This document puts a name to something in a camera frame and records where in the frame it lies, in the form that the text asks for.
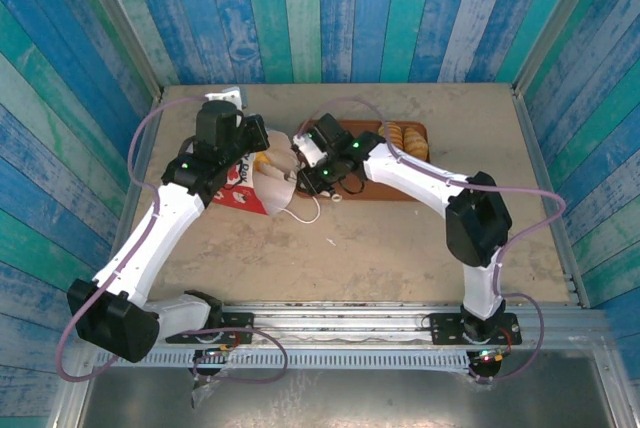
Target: blue wooden plank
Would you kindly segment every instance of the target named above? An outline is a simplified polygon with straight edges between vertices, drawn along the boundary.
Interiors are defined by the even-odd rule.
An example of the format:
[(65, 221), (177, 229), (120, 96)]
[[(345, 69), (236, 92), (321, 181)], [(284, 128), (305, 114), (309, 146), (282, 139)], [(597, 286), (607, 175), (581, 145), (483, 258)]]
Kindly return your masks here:
[(206, 70), (180, 0), (146, 1), (180, 82), (187, 85), (208, 83)]
[(496, 81), (513, 83), (522, 64), (529, 56), (533, 44), (538, 39), (544, 25), (551, 17), (559, 0), (533, 0), (525, 19), (520, 25), (509, 52), (496, 75)]
[(152, 96), (146, 89), (144, 91), (140, 90), (133, 77), (133, 73), (120, 57), (120, 54), (104, 30), (88, 0), (64, 1), (80, 26), (82, 26), (86, 32), (100, 55), (100, 58), (102, 58), (107, 66), (107, 69), (118, 82), (122, 92), (129, 100), (133, 111), (135, 111), (140, 118), (145, 116), (151, 107)]
[(0, 313), (62, 332), (70, 312), (64, 291), (0, 262)]
[(377, 83), (391, 0), (356, 0), (353, 34), (353, 83)]
[(181, 0), (191, 33), (200, 53), (209, 83), (233, 83), (235, 74), (229, 58), (216, 0)]
[(406, 83), (425, 0), (391, 0), (380, 81)]
[(466, 81), (493, 81), (533, 0), (497, 0)]
[(640, 194), (640, 151), (637, 151), (565, 216), (571, 243)]
[(571, 211), (607, 176), (640, 150), (640, 109), (605, 138), (558, 190)]
[(575, 32), (567, 41), (558, 55), (556, 62), (549, 69), (547, 76), (541, 82), (540, 88), (529, 103), (531, 120), (545, 113), (549, 103), (567, 78), (569, 72), (583, 55), (594, 36), (601, 28), (619, 0), (594, 0), (591, 7), (578, 24)]
[(538, 116), (532, 119), (538, 139), (543, 140), (541, 144), (544, 144), (544, 139), (555, 129), (560, 117), (585, 88), (616, 43), (633, 26), (638, 15), (640, 15), (640, 0), (618, 1), (592, 42), (555, 92), (553, 99), (549, 100), (546, 110), (539, 112)]
[(616, 338), (640, 332), (640, 288), (617, 296), (598, 308), (605, 310), (611, 331)]
[(84, 67), (89, 76), (96, 82), (98, 89), (109, 101), (109, 104), (116, 113), (121, 114), (124, 120), (131, 122), (127, 124), (130, 129), (135, 129), (140, 117), (133, 112), (131, 104), (122, 92), (113, 75), (109, 72), (102, 58), (87, 37), (73, 13), (69, 10), (64, 0), (3, 0), (5, 6), (18, 18), (17, 12), (23, 13), (23, 18), (30, 19), (30, 29), (25, 26), (31, 38), (36, 41), (32, 34), (33, 30), (45, 31), (44, 36), (49, 40), (50, 33), (38, 25), (40, 16), (33, 16), (33, 10), (42, 10), (49, 18), (49, 22), (55, 27), (60, 36), (65, 40), (67, 46), (74, 53), (80, 64)]
[(251, 0), (215, 0), (227, 38), (236, 83), (264, 83)]
[(320, 0), (322, 81), (351, 80), (356, 0)]
[(465, 81), (496, 0), (461, 0), (438, 81)]
[(109, 244), (4, 158), (0, 158), (0, 179), (0, 209), (89, 266), (106, 264)]
[(46, 426), (46, 416), (53, 407), (60, 378), (52, 373), (0, 366), (0, 418), (6, 428), (39, 428)]
[(0, 105), (0, 156), (111, 243), (118, 218)]
[(625, 74), (640, 60), (640, 17), (631, 25), (607, 55), (584, 88), (555, 121), (549, 136), (539, 140), (542, 155), (550, 166), (562, 148), (616, 87)]
[(438, 81), (461, 0), (426, 0), (409, 81)]

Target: painted wood panel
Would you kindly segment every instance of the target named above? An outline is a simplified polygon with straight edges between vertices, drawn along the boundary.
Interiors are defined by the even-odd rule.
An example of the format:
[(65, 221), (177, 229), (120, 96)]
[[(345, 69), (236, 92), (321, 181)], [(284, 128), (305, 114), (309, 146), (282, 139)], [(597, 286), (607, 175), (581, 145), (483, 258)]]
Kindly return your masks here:
[(264, 83), (251, 0), (215, 0), (237, 83)]
[(380, 81), (391, 0), (356, 0), (353, 33), (353, 83)]
[(69, 322), (66, 293), (0, 262), (0, 313), (62, 333)]
[(295, 83), (322, 81), (320, 0), (286, 0)]
[(322, 81), (351, 80), (356, 0), (321, 0)]
[(145, 0), (119, 0), (161, 86), (180, 81)]
[(380, 81), (406, 83), (426, 0), (391, 0)]
[(180, 0), (189, 20), (191, 33), (206, 79), (214, 83), (231, 83), (236, 79), (229, 57), (216, 0)]
[(0, 366), (0, 416), (28, 417), (0, 418), (0, 426), (44, 427), (44, 417), (51, 411), (58, 383), (58, 376), (52, 373)]
[(267, 83), (292, 83), (286, 0), (251, 0)]
[(495, 78), (532, 2), (496, 0), (465, 81)]
[(118, 218), (0, 104), (0, 156), (111, 243)]
[(438, 81), (460, 1), (426, 0), (409, 81)]
[(461, 0), (438, 76), (439, 82), (465, 81), (496, 0)]

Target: metal base plate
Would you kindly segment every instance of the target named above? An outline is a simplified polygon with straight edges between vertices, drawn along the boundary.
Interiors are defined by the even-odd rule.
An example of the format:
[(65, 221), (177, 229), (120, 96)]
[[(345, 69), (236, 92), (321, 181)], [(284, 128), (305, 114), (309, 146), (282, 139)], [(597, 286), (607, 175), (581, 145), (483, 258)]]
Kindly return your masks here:
[[(222, 328), (253, 328), (253, 313), (222, 313)], [(251, 333), (220, 333), (217, 335), (175, 335), (170, 336), (165, 341), (169, 345), (202, 345), (203, 343), (211, 343), (216, 345), (233, 345), (236, 338), (240, 339), (241, 345), (251, 343), (253, 334)]]
[[(513, 313), (502, 313), (497, 320), (498, 326), (509, 333), (512, 345), (522, 344), (522, 335), (518, 318)], [(431, 340), (434, 345), (472, 345), (464, 332), (462, 315), (460, 313), (432, 313), (429, 315), (429, 325), (431, 326)], [(492, 336), (487, 345), (506, 345), (507, 339), (502, 331), (498, 331)]]

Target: teal wooden plank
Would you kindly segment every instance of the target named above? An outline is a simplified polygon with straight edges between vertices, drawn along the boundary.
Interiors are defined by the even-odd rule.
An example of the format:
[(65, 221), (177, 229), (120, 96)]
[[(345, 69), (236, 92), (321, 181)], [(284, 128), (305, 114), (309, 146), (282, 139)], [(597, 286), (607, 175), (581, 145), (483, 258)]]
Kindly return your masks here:
[(602, 140), (640, 103), (640, 61), (629, 70), (591, 114), (549, 166), (549, 177), (560, 187)]
[(573, 245), (581, 273), (640, 241), (640, 197), (627, 203)]
[(140, 118), (145, 116), (151, 106), (151, 96), (146, 89), (141, 90), (136, 84), (133, 73), (120, 58), (118, 51), (91, 9), (89, 2), (87, 0), (64, 1), (87, 34), (107, 69), (117, 81), (127, 100), (129, 100), (133, 111)]
[(587, 14), (587, 11), (589, 11), (589, 8), (591, 7), (591, 3), (593, 1), (594, 0), (578, 1), (578, 4), (571, 12), (569, 19), (562, 27), (562, 31), (553, 42), (553, 45), (549, 49), (549, 52), (547, 53), (544, 61), (540, 65), (540, 68), (538, 68), (538, 71), (533, 77), (531, 84), (527, 88), (527, 92), (525, 94), (527, 104), (529, 104), (531, 100), (533, 100), (534, 97), (536, 96), (538, 88), (540, 88), (540, 85), (542, 84), (543, 80), (546, 78), (547, 74), (549, 73), (549, 70), (558, 60), (560, 53), (562, 53), (562, 49), (564, 48), (564, 46), (567, 44), (567, 42), (573, 35), (574, 30), (578, 27), (582, 19), (585, 17), (585, 15)]
[(145, 0), (120, 0), (161, 86), (176, 85), (178, 75)]
[(557, 3), (558, 0), (533, 0), (502, 67), (496, 75), (497, 82), (513, 83), (515, 81), (522, 64), (527, 59), (533, 44)]
[(594, 189), (565, 216), (573, 244), (640, 194), (640, 151)]
[[(15, 392), (12, 387), (9, 387), (8, 390)], [(20, 397), (25, 397), (25, 399), (30, 399), (28, 391), (26, 393), (21, 393)], [(0, 418), (0, 428), (46, 428), (47, 422), (49, 421), (48, 416), (25, 416), (25, 417), (6, 417)]]
[(380, 82), (406, 83), (426, 0), (391, 0)]
[(591, 306), (598, 306), (640, 286), (640, 243), (582, 275)]
[(111, 243), (118, 218), (0, 104), (0, 156)]
[(122, 129), (119, 120), (112, 116), (109, 110), (101, 106), (91, 106), (89, 112), (82, 106), (1, 3), (0, 26), (4, 35), (0, 38), (0, 52), (111, 173), (120, 187), (126, 190), (129, 186), (129, 174), (124, 157), (129, 151), (131, 135)]
[(322, 81), (351, 81), (356, 0), (320, 0)]
[(124, 46), (124, 43), (122, 42), (122, 38), (120, 37), (115, 27), (113, 26), (113, 23), (111, 22), (109, 15), (105, 11), (104, 7), (102, 6), (102, 3), (100, 2), (100, 0), (87, 0), (87, 2), (91, 6), (91, 11), (95, 13), (100, 24), (104, 28), (104, 31), (107, 33), (107, 36), (111, 40), (111, 43), (113, 43), (113, 46), (118, 52), (118, 55), (129, 68), (129, 71), (131, 72), (131, 76), (133, 76), (133, 79), (136, 85), (138, 86), (138, 89), (142, 93), (145, 93), (145, 95), (147, 96), (147, 104), (151, 106), (152, 95), (151, 93), (149, 93), (149, 89), (145, 84), (144, 80), (142, 79), (142, 76), (138, 71), (138, 67), (136, 66), (133, 59), (131, 58), (131, 55), (129, 55), (129, 51), (127, 51), (127, 48)]
[(69, 322), (66, 293), (0, 262), (0, 313), (62, 332)]
[(286, 0), (251, 0), (267, 83), (292, 83)]
[(235, 83), (264, 83), (251, 0), (216, 0), (216, 3), (236, 74)]
[(286, 0), (295, 83), (322, 81), (320, 0)]
[(0, 333), (10, 334), (0, 337), (0, 366), (55, 373), (59, 332), (0, 315)]
[(461, 0), (438, 82), (464, 82), (496, 0)]
[(110, 244), (38, 185), (0, 158), (0, 209), (89, 266), (109, 260)]
[(124, 190), (4, 56), (0, 56), (0, 103), (120, 215)]
[(58, 375), (0, 366), (0, 416), (25, 417), (0, 418), (0, 427), (44, 428), (59, 386)]
[(4, 211), (0, 211), (0, 239), (0, 261), (61, 290), (69, 289), (76, 278), (90, 280), (95, 274), (93, 268)]
[(378, 83), (391, 0), (356, 0), (352, 83)]

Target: wood grain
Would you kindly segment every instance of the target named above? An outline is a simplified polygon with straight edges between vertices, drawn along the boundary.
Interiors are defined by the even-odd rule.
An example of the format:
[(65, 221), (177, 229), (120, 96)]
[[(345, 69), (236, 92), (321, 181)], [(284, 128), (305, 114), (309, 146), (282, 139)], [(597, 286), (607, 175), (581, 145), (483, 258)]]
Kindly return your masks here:
[(233, 83), (235, 74), (216, 0), (180, 0), (209, 83)]
[(286, 0), (251, 0), (267, 83), (292, 83)]
[(122, 189), (129, 186), (124, 157), (130, 134), (109, 110), (90, 105), (86, 110), (69, 90), (29, 36), (0, 4), (0, 51), (75, 136), (109, 170)]
[(149, 12), (145, 0), (119, 0), (137, 34), (138, 41), (149, 58), (158, 83), (173, 85), (179, 83), (173, 62), (167, 53), (164, 41)]
[(295, 83), (322, 81), (320, 0), (286, 0)]
[(59, 383), (53, 373), (0, 366), (0, 416), (27, 417), (0, 418), (0, 427), (44, 428)]
[(353, 83), (378, 83), (391, 0), (356, 0)]
[(465, 81), (487, 82), (495, 79), (532, 2), (533, 0), (495, 1)]
[(556, 92), (573, 69), (578, 59), (592, 42), (594, 36), (610, 15), (619, 0), (594, 0), (566, 43), (556, 62), (549, 69), (529, 107), (531, 120), (546, 113)]
[(380, 81), (406, 83), (426, 0), (391, 0)]
[(465, 81), (496, 0), (461, 0), (438, 82)]
[(435, 82), (440, 75), (461, 0), (426, 0), (409, 81)]
[(0, 209), (94, 268), (109, 259), (110, 245), (73, 213), (0, 158)]
[(0, 156), (111, 243), (118, 218), (0, 105)]
[(527, 105), (530, 105), (531, 100), (535, 98), (538, 88), (540, 88), (540, 85), (549, 73), (549, 70), (558, 60), (558, 57), (560, 56), (560, 53), (562, 53), (564, 46), (569, 42), (574, 31), (589, 11), (593, 1), (594, 0), (579, 0), (578, 4), (571, 12), (569, 19), (562, 27), (562, 31), (560, 32), (560, 34), (558, 34), (558, 37), (553, 42), (553, 45), (549, 49), (549, 52), (547, 53), (544, 61), (540, 65), (540, 68), (538, 68), (538, 71), (533, 77), (531, 84), (527, 88), (527, 92), (525, 94)]
[[(42, 10), (46, 13), (50, 23), (65, 40), (89, 76), (96, 82), (98, 89), (109, 101), (112, 109), (116, 112), (130, 112), (135, 122), (139, 121), (140, 117), (133, 111), (122, 88), (64, 0), (29, 0), (24, 5), (20, 0), (9, 0), (5, 1), (5, 5), (9, 11), (14, 13), (14, 16), (15, 11), (18, 10), (22, 11), (25, 17), (31, 17), (32, 10)], [(43, 31), (41, 25), (35, 29)]]
[(549, 177), (558, 188), (589, 154), (632, 110), (640, 104), (640, 60), (620, 80), (600, 106), (549, 166)]
[(640, 151), (634, 153), (565, 216), (571, 243), (613, 215), (640, 194)]
[(513, 83), (558, 0), (533, 0), (507, 56), (496, 75), (497, 82)]
[(137, 85), (133, 72), (111, 42), (100, 20), (87, 0), (64, 0), (82, 27), (107, 69), (129, 100), (131, 109), (142, 118), (151, 106), (151, 95)]
[(76, 278), (90, 280), (95, 274), (90, 266), (4, 211), (0, 211), (0, 235), (0, 261), (61, 290), (69, 289)]
[(351, 81), (356, 0), (320, 0), (322, 81)]
[(0, 104), (119, 215), (125, 192), (111, 174), (2, 55), (0, 74)]
[(634, 198), (573, 245), (578, 267), (586, 273), (640, 241), (640, 197)]
[(226, 36), (235, 83), (264, 83), (251, 0), (215, 0)]
[(0, 313), (62, 332), (69, 322), (64, 291), (0, 262)]
[(171, 57), (180, 82), (207, 82), (207, 72), (200, 59), (189, 18), (180, 0), (146, 0), (165, 48)]

